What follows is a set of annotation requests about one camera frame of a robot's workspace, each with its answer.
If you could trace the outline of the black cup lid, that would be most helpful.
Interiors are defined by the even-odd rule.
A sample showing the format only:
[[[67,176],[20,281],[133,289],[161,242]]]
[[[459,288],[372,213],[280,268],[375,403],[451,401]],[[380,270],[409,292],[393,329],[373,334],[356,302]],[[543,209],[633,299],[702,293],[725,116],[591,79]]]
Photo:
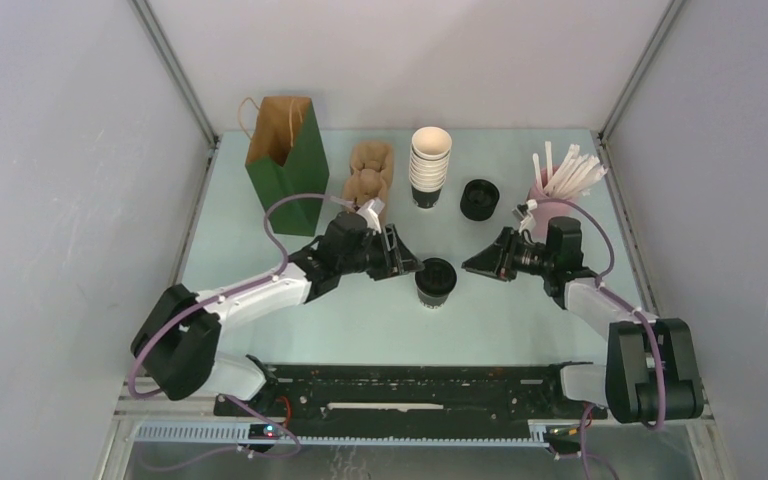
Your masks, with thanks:
[[[415,273],[415,284],[422,282],[442,286],[457,283],[456,270],[447,260],[431,257],[425,259],[423,263],[424,269]]]

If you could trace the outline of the black paper coffee cup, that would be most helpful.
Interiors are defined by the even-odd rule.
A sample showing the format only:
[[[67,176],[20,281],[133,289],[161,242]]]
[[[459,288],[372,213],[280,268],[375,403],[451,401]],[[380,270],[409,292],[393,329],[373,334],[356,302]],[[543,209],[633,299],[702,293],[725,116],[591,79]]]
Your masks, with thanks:
[[[456,284],[445,284],[442,286],[431,285],[430,283],[417,283],[417,296],[420,303],[429,309],[436,309],[446,303]]]

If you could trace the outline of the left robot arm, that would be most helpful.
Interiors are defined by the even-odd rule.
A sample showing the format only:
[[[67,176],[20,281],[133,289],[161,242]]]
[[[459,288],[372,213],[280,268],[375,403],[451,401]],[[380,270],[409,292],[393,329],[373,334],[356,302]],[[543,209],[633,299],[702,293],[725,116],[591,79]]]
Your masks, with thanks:
[[[275,406],[276,390],[255,356],[225,351],[233,331],[310,303],[347,275],[380,281],[423,268],[394,225],[375,229],[361,215],[342,212],[323,234],[286,253],[273,272],[201,292],[182,284],[167,288],[131,343],[129,392],[139,399],[164,394],[173,401],[195,393],[235,397],[250,415],[264,416]]]

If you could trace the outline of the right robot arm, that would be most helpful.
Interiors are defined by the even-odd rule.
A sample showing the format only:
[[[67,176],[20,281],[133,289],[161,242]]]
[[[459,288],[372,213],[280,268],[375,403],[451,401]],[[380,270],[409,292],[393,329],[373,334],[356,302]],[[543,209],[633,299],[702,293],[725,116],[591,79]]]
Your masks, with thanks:
[[[542,279],[548,297],[584,320],[607,342],[602,364],[569,364],[541,392],[545,411],[566,418],[582,402],[610,411],[620,423],[660,426],[702,415],[704,396],[689,325],[632,306],[584,264],[579,220],[548,222],[544,242],[506,227],[465,260],[464,270],[510,282],[518,274]]]

